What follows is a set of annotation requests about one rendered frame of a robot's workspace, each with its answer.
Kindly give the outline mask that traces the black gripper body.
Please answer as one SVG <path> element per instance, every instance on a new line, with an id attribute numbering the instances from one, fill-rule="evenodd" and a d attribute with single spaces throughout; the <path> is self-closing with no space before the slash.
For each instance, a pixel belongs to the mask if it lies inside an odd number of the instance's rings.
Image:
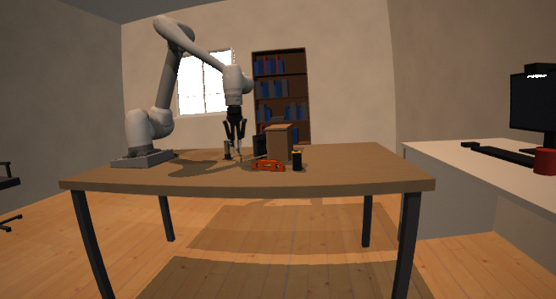
<path id="1" fill-rule="evenodd" d="M 237 125 L 237 118 L 240 117 L 240 122 L 242 121 L 242 107 L 227 107 L 227 119 L 228 122 L 232 125 L 232 119 L 235 118 L 235 125 Z"/>

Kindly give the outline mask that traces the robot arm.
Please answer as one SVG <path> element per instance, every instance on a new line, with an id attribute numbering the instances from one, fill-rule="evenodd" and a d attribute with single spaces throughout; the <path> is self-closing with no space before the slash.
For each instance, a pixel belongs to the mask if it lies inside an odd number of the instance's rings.
<path id="1" fill-rule="evenodd" d="M 185 51 L 222 74 L 226 106 L 242 105 L 242 94 L 248 94 L 254 88 L 253 79 L 243 73 L 238 64 L 226 65 L 196 45 L 194 43 L 195 35 L 190 26 L 159 15 L 154 18 L 153 27 L 167 40 L 168 52 L 155 105 L 150 108 L 149 113 L 145 109 L 139 108 L 129 111 L 125 116 L 125 138 L 129 152 L 122 158 L 134 158 L 161 152 L 161 149 L 154 149 L 152 143 L 153 140 L 162 139 L 171 134 L 175 127 L 170 102 Z"/>

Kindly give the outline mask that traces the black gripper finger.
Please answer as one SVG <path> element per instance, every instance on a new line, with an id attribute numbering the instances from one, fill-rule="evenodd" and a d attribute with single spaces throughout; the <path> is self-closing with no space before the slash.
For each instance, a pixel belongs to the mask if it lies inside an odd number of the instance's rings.
<path id="1" fill-rule="evenodd" d="M 236 153 L 236 141 L 235 141 L 235 118 L 232 119 L 232 125 L 231 125 L 231 132 L 229 129 L 229 125 L 228 125 L 228 119 L 226 119 L 225 121 L 223 120 L 222 123 L 225 126 L 225 131 L 227 134 L 227 138 L 229 140 L 231 140 L 231 145 L 232 145 L 232 149 L 233 149 L 233 153 Z"/>
<path id="2" fill-rule="evenodd" d="M 245 136 L 247 119 L 242 118 L 242 127 L 240 129 L 240 118 L 237 118 L 236 134 L 237 134 L 237 147 L 238 152 L 242 152 L 242 138 Z M 239 136 L 239 137 L 238 137 Z"/>

